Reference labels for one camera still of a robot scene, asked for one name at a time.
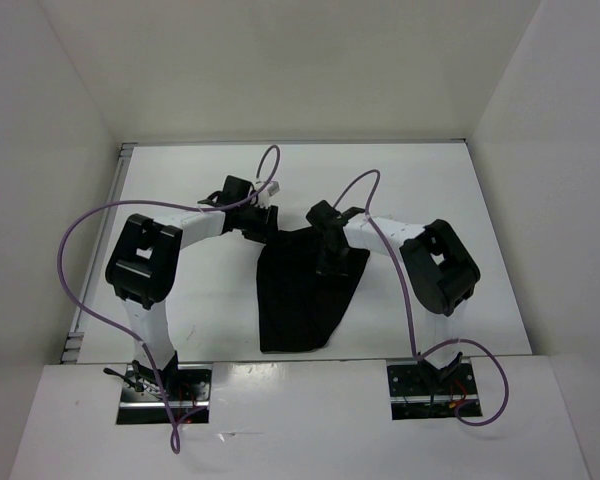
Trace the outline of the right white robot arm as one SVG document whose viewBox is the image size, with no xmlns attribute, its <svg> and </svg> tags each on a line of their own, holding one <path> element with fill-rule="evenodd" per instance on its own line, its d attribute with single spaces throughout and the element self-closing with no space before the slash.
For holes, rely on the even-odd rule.
<svg viewBox="0 0 600 480">
<path fill-rule="evenodd" d="M 441 219 L 428 225 L 405 224 L 371 216 L 358 207 L 340 212 L 326 201 L 314 205 L 306 219 L 322 236 L 316 267 L 321 275 L 351 274 L 353 255 L 360 250 L 396 262 L 403 291 L 413 293 L 424 308 L 433 334 L 433 345 L 425 353 L 412 349 L 418 380 L 426 391 L 442 392 L 461 362 L 460 325 L 481 278 L 452 226 Z"/>
</svg>

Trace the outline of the black skirt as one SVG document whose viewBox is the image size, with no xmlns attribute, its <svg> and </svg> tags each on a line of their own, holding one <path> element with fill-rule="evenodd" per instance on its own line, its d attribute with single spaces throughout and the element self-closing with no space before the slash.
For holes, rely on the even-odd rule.
<svg viewBox="0 0 600 480">
<path fill-rule="evenodd" d="M 325 347 L 349 308 L 370 252 L 352 249 L 345 276 L 317 272 L 322 236 L 312 227 L 278 231 L 257 262 L 260 351 L 306 353 Z"/>
</svg>

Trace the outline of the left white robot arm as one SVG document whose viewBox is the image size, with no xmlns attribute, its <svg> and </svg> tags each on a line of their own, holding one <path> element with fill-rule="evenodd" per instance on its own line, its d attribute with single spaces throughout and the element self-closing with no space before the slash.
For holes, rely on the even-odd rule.
<svg viewBox="0 0 600 480">
<path fill-rule="evenodd" d="M 180 252 L 233 230 L 266 243 L 278 231 L 278 207 L 250 201 L 222 210 L 219 204 L 205 202 L 191 211 L 157 218 L 136 213 L 123 226 L 105 278 L 121 299 L 135 335 L 134 370 L 156 399 L 172 397 L 179 387 L 166 298 L 176 280 Z"/>
</svg>

